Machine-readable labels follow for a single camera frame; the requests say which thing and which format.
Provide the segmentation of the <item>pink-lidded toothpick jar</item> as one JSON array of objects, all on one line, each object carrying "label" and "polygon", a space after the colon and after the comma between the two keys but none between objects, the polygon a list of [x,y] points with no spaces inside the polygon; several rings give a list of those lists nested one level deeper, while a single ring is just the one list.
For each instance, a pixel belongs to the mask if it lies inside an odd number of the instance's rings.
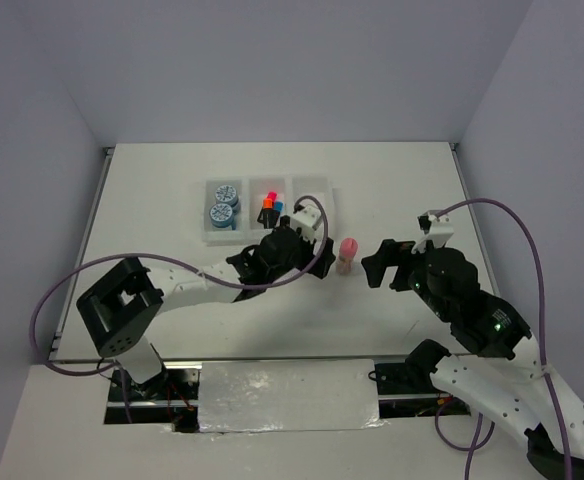
[{"label": "pink-lidded toothpick jar", "polygon": [[358,242],[351,237],[342,240],[336,261],[336,272],[339,275],[348,275],[353,267],[358,252]]}]

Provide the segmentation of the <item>blue paint jar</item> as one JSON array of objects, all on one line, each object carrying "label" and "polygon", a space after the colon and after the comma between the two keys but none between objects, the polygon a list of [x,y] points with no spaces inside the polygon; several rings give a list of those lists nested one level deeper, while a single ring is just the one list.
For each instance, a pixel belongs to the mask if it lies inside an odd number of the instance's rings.
[{"label": "blue paint jar", "polygon": [[215,203],[208,210],[210,224],[215,229],[234,231],[237,228],[236,213],[226,203]]},{"label": "blue paint jar", "polygon": [[215,189],[215,200],[218,204],[229,205],[234,212],[241,208],[239,190],[230,184],[222,184]]}]

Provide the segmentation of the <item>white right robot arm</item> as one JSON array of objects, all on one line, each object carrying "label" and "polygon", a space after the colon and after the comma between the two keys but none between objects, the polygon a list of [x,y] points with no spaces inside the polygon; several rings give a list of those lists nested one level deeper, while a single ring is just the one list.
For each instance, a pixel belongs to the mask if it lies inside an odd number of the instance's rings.
[{"label": "white right robot arm", "polygon": [[412,248],[388,239],[363,258],[369,286],[379,287],[386,270],[395,268],[391,289],[413,291],[459,344],[508,385],[486,379],[431,339],[405,359],[408,383],[418,391],[445,391],[483,414],[525,448],[544,478],[584,479],[584,402],[543,364],[527,322],[507,301],[482,290],[477,268],[460,251]]}]

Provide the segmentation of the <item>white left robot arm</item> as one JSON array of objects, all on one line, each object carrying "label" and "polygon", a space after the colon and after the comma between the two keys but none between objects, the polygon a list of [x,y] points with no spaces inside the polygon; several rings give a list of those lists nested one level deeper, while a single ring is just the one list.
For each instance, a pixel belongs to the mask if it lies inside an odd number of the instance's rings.
[{"label": "white left robot arm", "polygon": [[77,300],[76,307],[100,357],[115,360],[147,399],[161,396],[168,374],[146,337],[167,312],[202,304],[237,303],[309,274],[323,279],[335,262],[334,242],[301,213],[256,245],[203,269],[179,265],[150,268],[141,255],[126,257]]}]

